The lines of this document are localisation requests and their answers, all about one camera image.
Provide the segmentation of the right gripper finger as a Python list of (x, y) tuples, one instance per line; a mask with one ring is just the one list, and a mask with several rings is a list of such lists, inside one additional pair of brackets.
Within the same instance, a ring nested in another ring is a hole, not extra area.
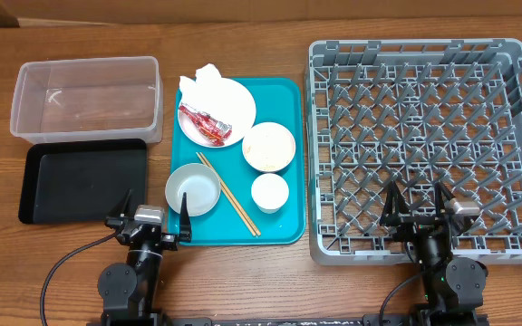
[(436, 181), (433, 186), (436, 215), (444, 216), (445, 214), (452, 213), (453, 208), (450, 201), (454, 198), (454, 195), (441, 181)]
[(403, 219), (410, 215), (409, 207), (395, 181), (390, 182), (385, 191), (386, 201), (379, 225), (400, 225)]

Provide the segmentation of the red snack wrapper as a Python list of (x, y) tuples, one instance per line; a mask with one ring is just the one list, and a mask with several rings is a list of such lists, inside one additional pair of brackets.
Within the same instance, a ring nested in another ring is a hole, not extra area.
[(230, 124), (216, 120), (205, 111), (196, 110), (186, 104), (181, 104), (179, 111), (187, 116), (198, 132), (214, 146), (224, 146), (225, 141), (232, 134), (232, 126)]

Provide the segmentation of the white cup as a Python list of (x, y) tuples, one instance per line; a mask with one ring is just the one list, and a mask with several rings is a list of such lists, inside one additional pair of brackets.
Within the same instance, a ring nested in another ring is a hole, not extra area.
[(262, 212), (273, 214), (289, 198), (289, 186), (283, 177), (274, 173), (265, 173), (254, 180), (251, 196)]

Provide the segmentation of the white napkin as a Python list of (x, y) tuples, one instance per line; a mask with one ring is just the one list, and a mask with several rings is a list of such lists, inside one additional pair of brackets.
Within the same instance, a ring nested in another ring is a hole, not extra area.
[(223, 77), (218, 68), (208, 63), (196, 69), (195, 79), (179, 77), (180, 104), (201, 111), (210, 111), (217, 103), (217, 96), (223, 90)]

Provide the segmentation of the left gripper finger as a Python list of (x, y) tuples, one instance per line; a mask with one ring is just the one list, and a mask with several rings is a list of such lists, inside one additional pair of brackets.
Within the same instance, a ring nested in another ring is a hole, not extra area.
[(130, 200), (132, 190), (129, 188), (122, 199), (116, 204), (116, 206), (108, 213), (110, 218), (121, 218), (126, 217), (130, 212)]
[(188, 194), (186, 192), (182, 195), (179, 212), (179, 240), (187, 243), (190, 243), (192, 240), (192, 227), (188, 212)]

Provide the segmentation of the grey shallow bowl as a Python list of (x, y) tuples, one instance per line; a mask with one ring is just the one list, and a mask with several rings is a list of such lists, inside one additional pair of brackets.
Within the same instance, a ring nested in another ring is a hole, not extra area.
[(165, 186), (166, 201), (176, 213), (180, 213), (182, 198), (187, 195), (189, 216), (202, 216), (209, 212), (217, 204), (220, 192), (217, 174), (200, 163), (189, 163), (177, 168)]

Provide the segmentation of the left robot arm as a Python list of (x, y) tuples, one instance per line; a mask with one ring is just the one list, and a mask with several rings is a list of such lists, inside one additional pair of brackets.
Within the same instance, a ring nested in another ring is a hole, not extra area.
[(165, 251), (176, 251), (179, 243), (192, 239), (184, 195), (177, 234), (163, 231), (164, 209), (140, 205), (131, 212), (131, 192), (108, 213), (105, 225), (114, 238), (128, 248), (124, 263), (111, 264), (99, 276), (98, 292), (103, 300), (102, 325), (170, 325), (168, 317), (153, 307)]

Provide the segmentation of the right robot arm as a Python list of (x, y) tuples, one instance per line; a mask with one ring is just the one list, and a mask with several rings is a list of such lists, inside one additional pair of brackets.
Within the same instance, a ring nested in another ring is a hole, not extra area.
[[(468, 258), (455, 257), (452, 243), (467, 232), (480, 214), (470, 198), (455, 195), (440, 181), (433, 184), (435, 213), (416, 216), (397, 184), (386, 188), (386, 201), (380, 224), (394, 229), (392, 240), (403, 244), (406, 255), (419, 272), (397, 285), (386, 296), (378, 313), (380, 325), (487, 325), (488, 317), (478, 315), (488, 268)], [(425, 302), (411, 312), (392, 320), (385, 316), (390, 299), (408, 284), (420, 279)]]

